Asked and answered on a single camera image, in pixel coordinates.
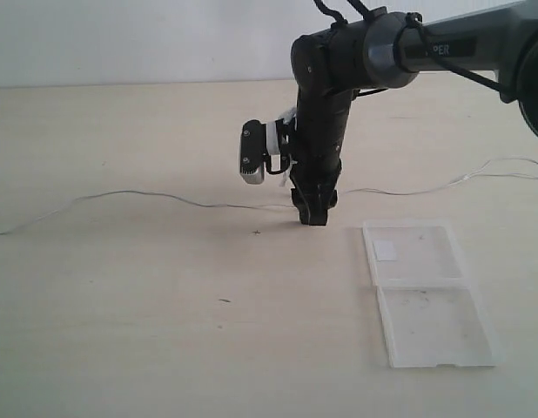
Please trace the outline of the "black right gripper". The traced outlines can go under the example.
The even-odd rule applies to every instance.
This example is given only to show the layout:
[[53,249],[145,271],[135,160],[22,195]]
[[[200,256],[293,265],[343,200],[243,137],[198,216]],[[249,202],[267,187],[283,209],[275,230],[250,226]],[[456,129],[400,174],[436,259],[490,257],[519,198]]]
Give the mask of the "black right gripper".
[[340,153],[352,105],[352,92],[323,96],[298,91],[294,133],[290,140],[292,203],[302,225],[325,226],[338,202],[335,190],[342,170]]

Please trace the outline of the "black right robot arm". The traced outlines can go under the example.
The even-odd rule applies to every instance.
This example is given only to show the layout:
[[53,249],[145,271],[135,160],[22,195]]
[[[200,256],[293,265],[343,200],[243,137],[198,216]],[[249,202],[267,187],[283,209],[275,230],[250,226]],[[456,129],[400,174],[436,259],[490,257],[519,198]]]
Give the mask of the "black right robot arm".
[[340,152],[352,102],[448,71],[517,102],[538,137],[538,1],[517,1],[425,23],[417,12],[353,7],[359,22],[296,39],[298,86],[290,133],[292,201],[301,223],[323,226],[337,203]]

